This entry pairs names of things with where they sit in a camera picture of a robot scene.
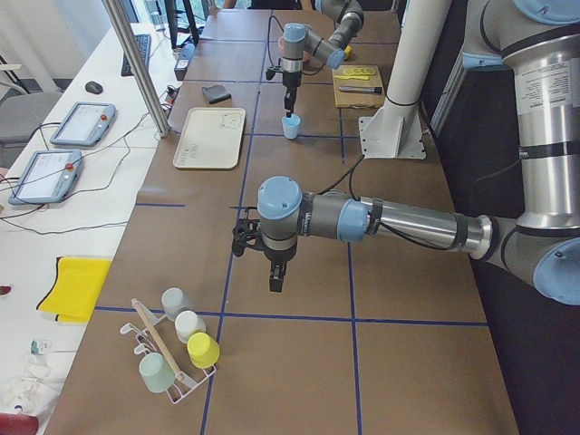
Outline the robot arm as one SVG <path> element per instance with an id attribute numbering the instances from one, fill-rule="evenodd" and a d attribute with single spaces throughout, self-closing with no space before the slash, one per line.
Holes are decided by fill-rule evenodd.
<path id="1" fill-rule="evenodd" d="M 338 69 L 344 62 L 345 49 L 363 29 L 364 14 L 358 1 L 315 1 L 314 10 L 333 23 L 333 31 L 319 34 L 310 24 L 291 22 L 284 25 L 282 53 L 270 73 L 280 73 L 285 86 L 285 117 L 295 112 L 298 89 L 302 84 L 305 54 L 322 66 Z"/>
<path id="2" fill-rule="evenodd" d="M 466 68 L 515 74 L 518 156 L 525 200 L 517 218 L 467 217 L 443 210 L 436 159 L 426 159 L 417 114 L 421 88 L 450 5 L 413 1 L 383 106 L 360 126 L 370 196 L 302 190 L 286 176 L 257 192 L 256 247 L 281 290 L 299 237 L 343 242 L 392 233 L 439 251 L 498 266 L 566 305 L 579 302 L 579 4 L 472 1 Z"/>

